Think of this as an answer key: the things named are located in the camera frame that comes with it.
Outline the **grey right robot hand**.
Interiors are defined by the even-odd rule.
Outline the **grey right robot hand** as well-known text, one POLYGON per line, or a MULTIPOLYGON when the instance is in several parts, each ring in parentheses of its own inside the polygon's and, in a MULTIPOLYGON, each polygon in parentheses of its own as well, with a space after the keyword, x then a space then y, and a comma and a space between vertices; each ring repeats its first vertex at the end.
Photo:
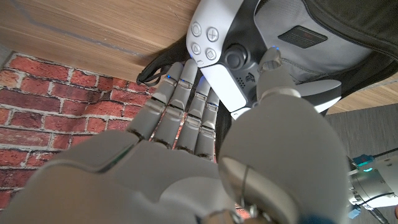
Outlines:
POLYGON ((346 223, 348 165, 277 48, 263 56, 257 106, 212 156, 218 97, 197 63, 175 63, 124 131, 55 156, 1 213, 2 223, 346 223))

